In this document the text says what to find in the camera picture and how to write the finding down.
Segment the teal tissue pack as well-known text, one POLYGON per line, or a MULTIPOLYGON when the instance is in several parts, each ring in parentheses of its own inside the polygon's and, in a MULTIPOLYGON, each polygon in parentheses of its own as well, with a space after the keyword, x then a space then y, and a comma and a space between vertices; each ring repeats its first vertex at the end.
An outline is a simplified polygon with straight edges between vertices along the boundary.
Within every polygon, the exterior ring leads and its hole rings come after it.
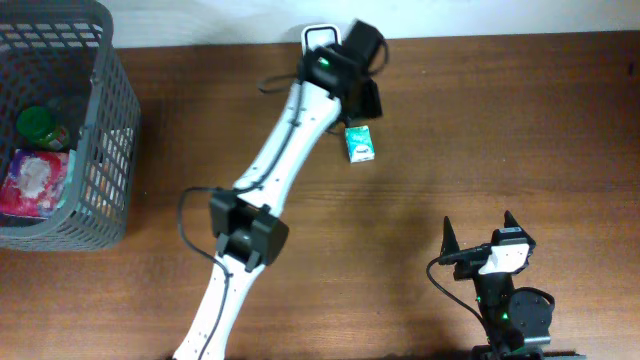
POLYGON ((351 163, 359 163, 375 159, 375 149, 368 126, 364 125, 346 128, 345 140, 348 157, 351 163))

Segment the green lid glass jar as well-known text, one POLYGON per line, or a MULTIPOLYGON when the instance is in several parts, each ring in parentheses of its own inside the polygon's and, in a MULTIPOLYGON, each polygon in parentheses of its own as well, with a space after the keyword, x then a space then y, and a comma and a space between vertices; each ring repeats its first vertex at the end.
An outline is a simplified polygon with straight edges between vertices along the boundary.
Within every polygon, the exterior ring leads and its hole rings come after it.
POLYGON ((44 106, 24 109, 16 120, 16 128, 30 143, 50 151, 61 151, 69 145, 69 131, 44 106))

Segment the red purple snack package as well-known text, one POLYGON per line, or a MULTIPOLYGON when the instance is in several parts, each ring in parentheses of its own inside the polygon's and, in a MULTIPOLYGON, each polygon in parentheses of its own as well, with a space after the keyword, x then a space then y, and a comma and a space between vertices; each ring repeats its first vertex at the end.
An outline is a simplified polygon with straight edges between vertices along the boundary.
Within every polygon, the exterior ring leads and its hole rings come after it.
POLYGON ((70 159, 69 153, 18 149, 1 186, 1 214, 49 218, 59 208, 70 159))

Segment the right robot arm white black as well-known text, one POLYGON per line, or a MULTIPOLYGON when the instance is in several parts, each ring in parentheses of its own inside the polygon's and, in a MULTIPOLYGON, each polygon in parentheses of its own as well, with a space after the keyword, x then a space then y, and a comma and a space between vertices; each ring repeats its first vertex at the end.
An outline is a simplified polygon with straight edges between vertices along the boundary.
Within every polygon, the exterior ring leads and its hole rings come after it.
POLYGON ((481 324, 487 343, 470 351, 471 359, 583 359, 576 352, 546 352, 551 342, 550 326, 555 298, 540 289, 514 286, 513 277, 527 268, 536 241, 510 211, 504 225, 492 232, 488 243, 462 249, 449 217, 443 219, 443 240, 439 255, 426 267, 431 283, 449 299, 469 311, 481 324), (456 281, 474 284, 476 308, 453 295, 431 274, 434 265, 454 267, 456 281))

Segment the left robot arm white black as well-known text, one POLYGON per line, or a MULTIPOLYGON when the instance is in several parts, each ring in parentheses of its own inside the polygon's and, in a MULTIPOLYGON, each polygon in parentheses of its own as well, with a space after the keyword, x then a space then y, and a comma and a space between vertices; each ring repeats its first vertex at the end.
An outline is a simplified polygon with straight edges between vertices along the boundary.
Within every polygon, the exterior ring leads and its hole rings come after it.
POLYGON ((377 56, 388 44, 374 26, 357 20, 346 37, 308 48, 291 74, 286 104, 258 155, 231 188, 206 187, 213 252, 189 242, 210 261, 211 276, 176 360, 222 359, 243 303, 284 247, 289 228, 281 214, 312 149, 330 128, 382 114, 374 81, 377 56))

